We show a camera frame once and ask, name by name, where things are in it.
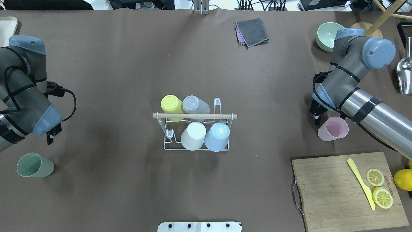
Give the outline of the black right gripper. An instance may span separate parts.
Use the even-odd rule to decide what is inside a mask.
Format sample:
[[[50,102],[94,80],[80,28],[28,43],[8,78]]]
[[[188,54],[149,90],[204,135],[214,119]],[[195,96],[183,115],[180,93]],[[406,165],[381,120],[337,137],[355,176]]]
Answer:
[[[319,126],[321,116],[326,112],[326,108],[322,104],[319,104],[318,101],[312,101],[310,106],[310,112],[313,114],[315,118],[315,125]]]

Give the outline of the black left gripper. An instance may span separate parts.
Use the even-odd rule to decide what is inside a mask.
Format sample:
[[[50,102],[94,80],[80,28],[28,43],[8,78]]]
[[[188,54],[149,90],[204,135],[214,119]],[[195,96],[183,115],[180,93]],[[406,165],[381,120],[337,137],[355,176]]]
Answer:
[[[47,134],[47,144],[50,145],[53,143],[54,137],[62,131],[61,123],[50,129]]]

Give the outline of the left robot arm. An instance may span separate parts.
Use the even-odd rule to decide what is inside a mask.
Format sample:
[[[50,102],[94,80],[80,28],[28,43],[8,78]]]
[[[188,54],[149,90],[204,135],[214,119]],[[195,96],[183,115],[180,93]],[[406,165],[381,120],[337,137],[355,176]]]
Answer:
[[[64,96],[55,82],[47,81],[44,42],[34,36],[14,35],[0,49],[1,151],[27,135],[47,135],[47,143],[60,133],[63,116],[48,96]]]

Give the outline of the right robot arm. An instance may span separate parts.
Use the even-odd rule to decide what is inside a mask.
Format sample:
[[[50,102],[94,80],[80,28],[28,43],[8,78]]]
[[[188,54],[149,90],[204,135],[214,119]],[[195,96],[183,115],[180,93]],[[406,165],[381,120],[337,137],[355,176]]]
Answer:
[[[322,114],[335,111],[411,159],[411,114],[403,116],[361,84],[390,65],[395,55],[396,46],[390,40],[367,37],[360,28],[340,28],[328,72],[313,79],[310,112],[319,125]]]

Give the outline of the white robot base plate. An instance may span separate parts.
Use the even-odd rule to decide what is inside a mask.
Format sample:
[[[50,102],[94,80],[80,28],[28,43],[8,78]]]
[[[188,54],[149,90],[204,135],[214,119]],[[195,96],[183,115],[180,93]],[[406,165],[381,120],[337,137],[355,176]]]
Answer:
[[[160,223],[158,232],[242,232],[241,222],[165,222]]]

